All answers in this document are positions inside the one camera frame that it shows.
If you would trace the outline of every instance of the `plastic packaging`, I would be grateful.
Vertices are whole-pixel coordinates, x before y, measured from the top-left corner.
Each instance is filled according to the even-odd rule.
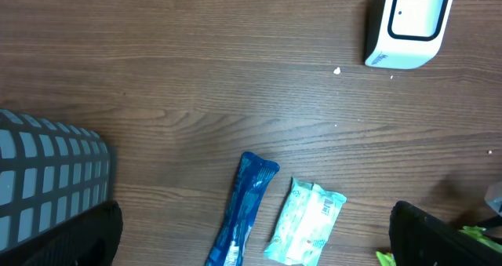
[[[276,162],[263,160],[251,152],[242,154],[230,205],[206,266],[242,265],[246,242],[261,199],[278,171]]]
[[[286,265],[317,265],[322,247],[346,201],[340,193],[293,178],[291,193],[265,257]]]

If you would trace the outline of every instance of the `blue wrapper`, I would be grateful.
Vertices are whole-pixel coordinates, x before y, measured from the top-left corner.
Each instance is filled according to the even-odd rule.
[[[246,242],[258,207],[272,177],[279,171],[276,162],[244,152],[230,205],[206,266],[241,266]]]

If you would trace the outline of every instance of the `gray plastic basket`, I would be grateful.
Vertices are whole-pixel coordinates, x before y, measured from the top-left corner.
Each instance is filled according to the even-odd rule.
[[[111,199],[112,156],[91,130],[0,109],[0,253]]]

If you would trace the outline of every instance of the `snack packet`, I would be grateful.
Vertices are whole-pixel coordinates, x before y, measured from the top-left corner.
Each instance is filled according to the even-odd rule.
[[[346,201],[342,194],[293,178],[291,193],[265,257],[286,265],[317,265]]]
[[[241,266],[246,242],[268,183],[279,171],[276,162],[244,152],[230,205],[206,266]]]

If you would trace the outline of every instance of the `wooden table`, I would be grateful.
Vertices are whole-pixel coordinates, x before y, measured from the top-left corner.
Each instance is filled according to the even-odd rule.
[[[291,177],[348,197],[319,265],[376,265],[398,200],[456,225],[494,215],[502,0],[454,0],[440,53],[413,71],[363,65],[368,4],[0,0],[0,107],[118,148],[114,265],[202,265],[244,151],[282,167],[244,265],[278,265],[263,250]]]

